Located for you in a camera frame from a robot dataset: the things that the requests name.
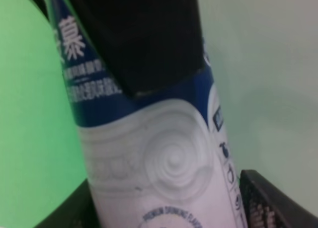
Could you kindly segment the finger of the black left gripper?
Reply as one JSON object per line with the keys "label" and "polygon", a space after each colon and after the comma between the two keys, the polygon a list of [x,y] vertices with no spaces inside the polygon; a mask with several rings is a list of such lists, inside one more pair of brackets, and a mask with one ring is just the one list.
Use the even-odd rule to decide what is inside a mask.
{"label": "finger of the black left gripper", "polygon": [[203,69],[197,0],[68,0],[110,74],[131,97]]}

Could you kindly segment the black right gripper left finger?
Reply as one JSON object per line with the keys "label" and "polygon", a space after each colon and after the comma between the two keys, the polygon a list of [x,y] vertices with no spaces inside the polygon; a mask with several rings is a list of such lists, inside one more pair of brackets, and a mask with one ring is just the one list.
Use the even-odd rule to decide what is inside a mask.
{"label": "black right gripper left finger", "polygon": [[79,187],[37,228],[98,228],[100,222],[90,193],[88,181]]}

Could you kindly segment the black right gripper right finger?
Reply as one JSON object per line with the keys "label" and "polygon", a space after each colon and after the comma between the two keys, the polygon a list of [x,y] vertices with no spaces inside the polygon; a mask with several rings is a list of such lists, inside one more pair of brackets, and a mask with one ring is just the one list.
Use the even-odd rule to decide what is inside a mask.
{"label": "black right gripper right finger", "polygon": [[242,170],[239,187],[249,228],[316,228],[318,218],[256,170]]}

